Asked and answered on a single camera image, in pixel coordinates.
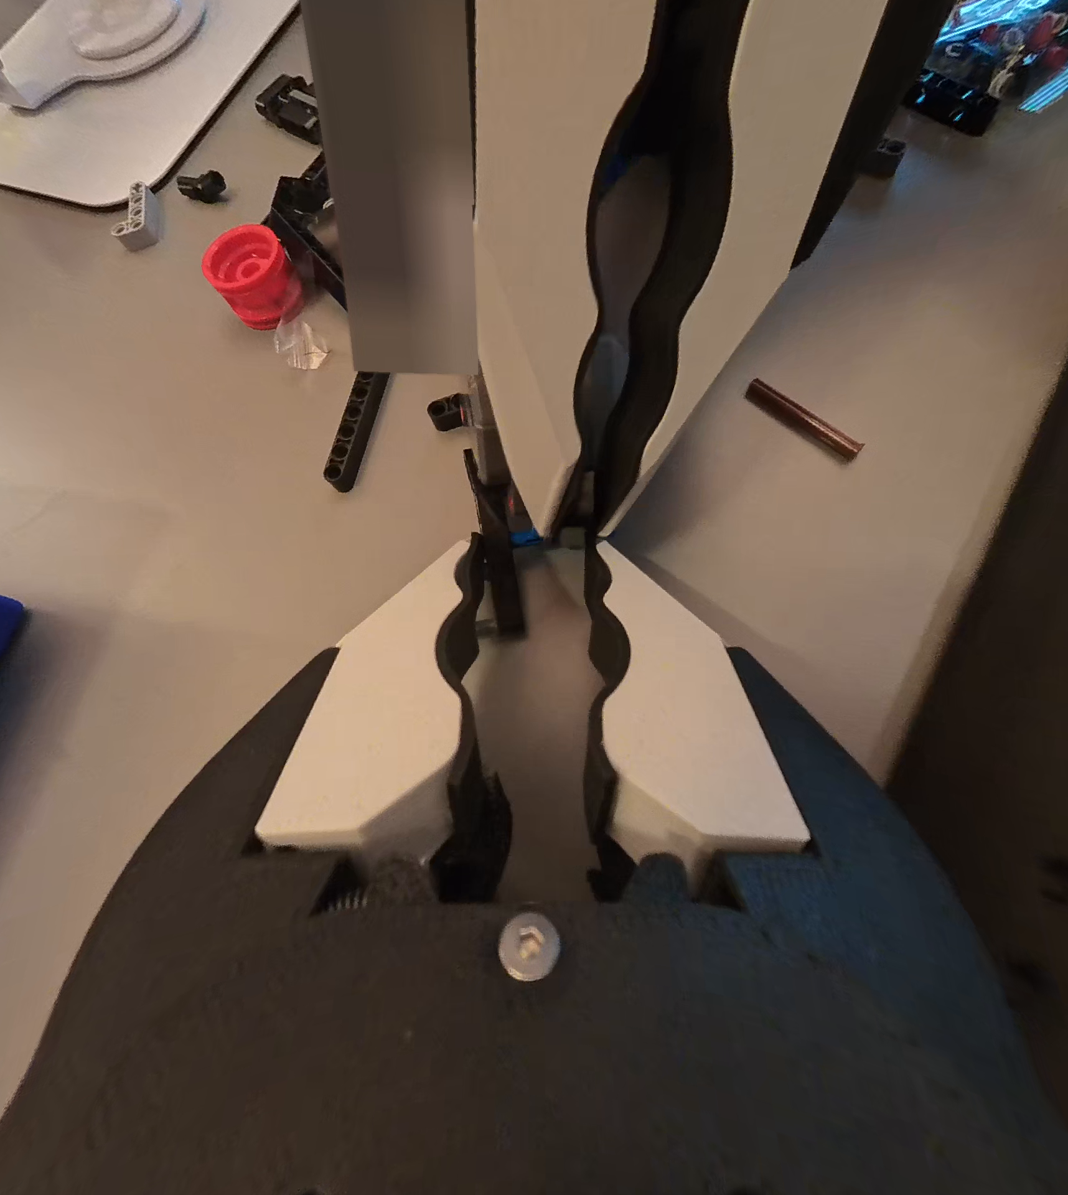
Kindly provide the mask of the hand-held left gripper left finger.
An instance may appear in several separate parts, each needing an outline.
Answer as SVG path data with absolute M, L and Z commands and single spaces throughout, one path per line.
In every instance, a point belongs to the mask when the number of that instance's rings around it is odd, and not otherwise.
M 258 815 L 260 844 L 426 861 L 482 827 L 487 785 L 463 688 L 482 584 L 482 537 L 471 535 L 336 643 Z

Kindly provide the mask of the small clear plastic piece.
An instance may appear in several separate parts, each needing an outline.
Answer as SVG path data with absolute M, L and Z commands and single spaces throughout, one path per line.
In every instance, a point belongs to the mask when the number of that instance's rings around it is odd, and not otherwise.
M 277 322 L 274 352 L 291 369 L 315 371 L 327 358 L 329 346 L 303 313 L 293 313 Z

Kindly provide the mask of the grey pull-back motor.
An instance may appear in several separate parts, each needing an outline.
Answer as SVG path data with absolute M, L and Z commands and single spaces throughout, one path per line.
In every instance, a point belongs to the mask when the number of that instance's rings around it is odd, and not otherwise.
M 490 393 L 482 371 L 466 379 L 463 410 L 466 430 L 473 438 L 471 452 L 478 480 L 492 497 L 502 502 L 508 527 L 513 532 L 532 530 L 525 502 L 511 478 L 509 463 L 504 456 Z

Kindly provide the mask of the small bag of red parts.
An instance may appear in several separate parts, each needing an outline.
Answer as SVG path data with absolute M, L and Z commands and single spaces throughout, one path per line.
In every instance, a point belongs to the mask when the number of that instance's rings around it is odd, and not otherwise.
M 1068 1 L 955 1 L 924 67 L 1043 110 L 1068 93 Z

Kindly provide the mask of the white stand base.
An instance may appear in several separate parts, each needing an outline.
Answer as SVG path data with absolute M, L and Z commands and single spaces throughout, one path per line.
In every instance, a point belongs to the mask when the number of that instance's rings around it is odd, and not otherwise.
M 0 188 L 83 209 L 124 206 L 161 183 L 227 102 L 296 1 L 180 1 L 173 24 L 119 58 L 79 55 L 81 1 L 46 1 L 0 48 L 7 83 L 36 107 L 0 102 Z

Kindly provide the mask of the light grey short beam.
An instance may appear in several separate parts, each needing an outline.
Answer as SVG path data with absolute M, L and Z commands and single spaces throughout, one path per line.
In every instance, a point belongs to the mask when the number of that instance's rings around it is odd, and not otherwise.
M 130 185 L 126 213 L 111 227 L 111 237 L 126 251 L 142 251 L 163 239 L 163 208 L 145 182 Z

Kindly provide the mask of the grey desk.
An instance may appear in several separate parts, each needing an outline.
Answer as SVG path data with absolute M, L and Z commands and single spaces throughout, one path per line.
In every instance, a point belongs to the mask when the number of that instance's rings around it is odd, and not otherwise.
M 298 19 L 159 194 L 164 239 L 0 190 L 0 1115 L 107 891 L 164 808 L 319 650 L 475 527 L 459 442 L 397 379 L 359 485 L 320 476 L 341 312 L 287 367 L 201 277 L 310 154 L 256 112 Z M 624 516 L 615 544 L 886 782 L 1068 353 L 1068 98 L 972 140 L 901 112 Z M 844 463 L 745 397 L 863 443 Z

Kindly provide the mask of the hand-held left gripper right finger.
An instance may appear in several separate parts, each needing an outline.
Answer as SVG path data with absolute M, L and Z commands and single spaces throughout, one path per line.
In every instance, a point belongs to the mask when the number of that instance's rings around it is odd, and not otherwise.
M 792 854 L 809 828 L 721 639 L 615 546 L 586 548 L 589 835 L 632 863 Z

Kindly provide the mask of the long black beam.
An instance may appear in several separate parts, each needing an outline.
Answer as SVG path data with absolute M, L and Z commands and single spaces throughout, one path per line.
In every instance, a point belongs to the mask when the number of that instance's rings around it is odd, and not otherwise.
M 901 105 L 967 136 L 983 136 L 1000 110 L 1000 98 L 938 71 L 922 69 L 903 93 Z
M 350 492 L 359 480 L 362 459 L 390 381 L 391 374 L 386 371 L 355 372 L 322 469 L 326 483 L 339 494 Z

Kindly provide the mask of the red wheel hub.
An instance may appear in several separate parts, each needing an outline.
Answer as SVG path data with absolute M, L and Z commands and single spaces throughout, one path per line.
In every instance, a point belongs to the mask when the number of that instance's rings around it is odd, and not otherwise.
M 277 234 L 261 223 L 222 232 L 204 249 L 201 272 L 235 317 L 272 331 L 303 310 L 301 277 Z

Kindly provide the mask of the black beam chassis assembly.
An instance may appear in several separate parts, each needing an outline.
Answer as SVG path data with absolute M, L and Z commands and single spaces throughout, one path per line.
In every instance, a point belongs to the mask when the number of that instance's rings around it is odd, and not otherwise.
M 268 124 L 317 149 L 301 173 L 277 178 L 261 221 L 277 234 L 303 277 L 345 308 L 345 273 L 336 246 L 313 83 L 301 74 L 281 74 L 256 95 L 255 103 Z

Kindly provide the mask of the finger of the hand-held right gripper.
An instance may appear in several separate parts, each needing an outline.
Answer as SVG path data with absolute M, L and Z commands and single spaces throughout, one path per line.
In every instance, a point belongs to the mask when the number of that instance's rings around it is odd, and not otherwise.
M 596 471 L 610 535 L 790 272 L 882 22 L 880 1 L 749 1 L 728 114 L 693 123 Z
M 482 374 L 541 534 L 582 454 L 587 209 L 653 1 L 303 1 L 364 371 Z

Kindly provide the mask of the brown axle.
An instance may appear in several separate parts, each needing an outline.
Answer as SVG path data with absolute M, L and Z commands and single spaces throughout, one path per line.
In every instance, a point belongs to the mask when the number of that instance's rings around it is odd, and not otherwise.
M 844 463 L 854 461 L 863 449 L 860 440 L 854 440 L 763 379 L 750 379 L 745 397 L 756 409 L 771 416 L 806 440 L 821 445 Z

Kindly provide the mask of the dark perforated panel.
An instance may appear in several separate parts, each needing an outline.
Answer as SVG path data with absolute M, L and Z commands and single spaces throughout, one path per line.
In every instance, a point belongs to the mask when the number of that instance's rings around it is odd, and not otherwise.
M 1068 353 L 893 768 L 1068 1129 Z

